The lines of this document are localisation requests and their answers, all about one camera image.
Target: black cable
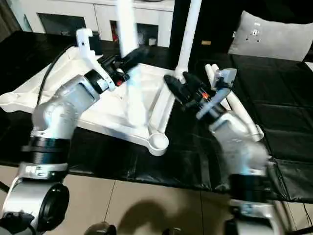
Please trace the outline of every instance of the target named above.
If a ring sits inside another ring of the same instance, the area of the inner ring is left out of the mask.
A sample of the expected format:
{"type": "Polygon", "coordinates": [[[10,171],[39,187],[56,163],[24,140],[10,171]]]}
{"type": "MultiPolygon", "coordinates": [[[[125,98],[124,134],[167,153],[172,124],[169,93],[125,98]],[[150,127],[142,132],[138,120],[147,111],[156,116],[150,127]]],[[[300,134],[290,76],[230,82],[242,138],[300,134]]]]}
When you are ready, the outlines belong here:
{"type": "Polygon", "coordinates": [[[57,57],[54,58],[54,60],[52,61],[52,63],[50,64],[49,68],[47,69],[47,71],[45,72],[44,78],[41,82],[40,88],[39,88],[39,93],[38,93],[38,98],[37,98],[37,104],[36,106],[38,106],[40,104],[40,100],[41,100],[41,96],[43,94],[44,91],[44,87],[45,87],[45,82],[51,72],[51,70],[53,69],[54,65],[58,62],[59,58],[67,51],[67,49],[69,49],[70,47],[72,47],[74,44],[69,44],[67,45],[58,55],[57,57]]]}
{"type": "Polygon", "coordinates": [[[0,190],[1,191],[8,193],[9,189],[10,189],[10,187],[8,185],[6,185],[5,183],[0,181],[0,190]]]}

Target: black leather surface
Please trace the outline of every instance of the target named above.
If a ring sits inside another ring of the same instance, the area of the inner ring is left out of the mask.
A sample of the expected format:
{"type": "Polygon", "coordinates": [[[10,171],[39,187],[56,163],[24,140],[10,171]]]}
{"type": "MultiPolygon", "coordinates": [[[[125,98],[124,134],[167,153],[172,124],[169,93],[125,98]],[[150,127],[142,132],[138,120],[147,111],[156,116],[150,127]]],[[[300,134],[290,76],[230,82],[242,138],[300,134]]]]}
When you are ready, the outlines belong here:
{"type": "MultiPolygon", "coordinates": [[[[1,67],[0,94],[10,92],[44,68],[73,38],[17,32],[0,44],[7,59],[1,67]]],[[[102,42],[105,55],[118,52],[102,42]]],[[[173,69],[166,48],[152,49],[147,64],[173,69]]],[[[313,202],[313,73],[304,63],[213,54],[198,56],[191,66],[203,79],[204,64],[239,69],[235,93],[262,127],[272,158],[268,172],[270,198],[313,202]]],[[[31,114],[6,113],[0,109],[0,164],[17,166],[23,160],[20,148],[29,139],[31,114]]],[[[225,192],[227,174],[219,158],[220,148],[194,117],[175,103],[166,135],[168,151],[161,157],[145,147],[77,128],[69,157],[74,174],[160,184],[179,188],[225,192]]]]}

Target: tiled floor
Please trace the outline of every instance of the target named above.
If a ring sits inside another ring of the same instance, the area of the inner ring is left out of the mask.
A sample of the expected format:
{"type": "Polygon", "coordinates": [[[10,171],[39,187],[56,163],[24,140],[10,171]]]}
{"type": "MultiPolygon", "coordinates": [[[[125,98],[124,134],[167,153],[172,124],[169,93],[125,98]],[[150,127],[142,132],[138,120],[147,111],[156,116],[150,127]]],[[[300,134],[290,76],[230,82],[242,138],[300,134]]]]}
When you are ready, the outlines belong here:
{"type": "MultiPolygon", "coordinates": [[[[0,166],[0,181],[9,185],[16,171],[0,166]]],[[[119,235],[161,235],[169,227],[186,235],[222,235],[224,221],[231,217],[227,195],[74,175],[64,183],[70,190],[66,219],[48,235],[84,234],[103,220],[114,224],[119,235]]],[[[0,206],[4,199],[0,191],[0,206]]],[[[293,227],[307,227],[303,204],[286,205],[293,227]]],[[[306,208],[313,218],[313,205],[306,208]]]]}

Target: orange accent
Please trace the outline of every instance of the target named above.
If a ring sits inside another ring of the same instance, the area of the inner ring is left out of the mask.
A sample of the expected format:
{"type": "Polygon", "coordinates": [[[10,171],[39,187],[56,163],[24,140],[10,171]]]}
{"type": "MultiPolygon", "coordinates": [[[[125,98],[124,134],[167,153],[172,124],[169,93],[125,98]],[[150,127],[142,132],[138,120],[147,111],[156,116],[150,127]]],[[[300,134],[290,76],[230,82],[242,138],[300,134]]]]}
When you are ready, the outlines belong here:
{"type": "Polygon", "coordinates": [[[208,99],[210,96],[209,96],[208,93],[203,92],[203,93],[202,93],[202,97],[203,97],[204,99],[208,99]]]}

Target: white pvc pipe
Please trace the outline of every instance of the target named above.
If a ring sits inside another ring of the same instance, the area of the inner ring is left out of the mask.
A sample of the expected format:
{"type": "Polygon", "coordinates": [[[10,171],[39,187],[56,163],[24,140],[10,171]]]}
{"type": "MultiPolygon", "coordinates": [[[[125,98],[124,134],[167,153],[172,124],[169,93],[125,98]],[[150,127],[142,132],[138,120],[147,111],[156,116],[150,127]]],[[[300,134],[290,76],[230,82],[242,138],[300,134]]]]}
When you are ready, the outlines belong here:
{"type": "MultiPolygon", "coordinates": [[[[212,85],[214,74],[217,70],[219,70],[219,67],[217,65],[206,65],[205,70],[208,74],[210,84],[212,85]]],[[[231,106],[231,109],[244,121],[251,134],[254,141],[259,141],[264,137],[264,133],[262,129],[259,127],[259,125],[255,124],[248,112],[246,111],[245,107],[239,100],[239,98],[234,94],[233,91],[230,91],[228,96],[226,97],[227,103],[231,106]]]]}
{"type": "Polygon", "coordinates": [[[179,61],[175,69],[175,77],[178,78],[181,82],[185,82],[182,73],[188,71],[188,63],[192,43],[195,37],[201,2],[202,0],[191,0],[190,3],[184,38],[182,40],[180,49],[179,61]]]}
{"type": "MultiPolygon", "coordinates": [[[[117,0],[117,25],[121,56],[125,57],[138,48],[138,32],[134,19],[132,0],[117,0]]],[[[131,125],[142,126],[147,123],[147,112],[143,104],[140,84],[140,69],[135,67],[128,72],[127,118],[131,125]]]]}

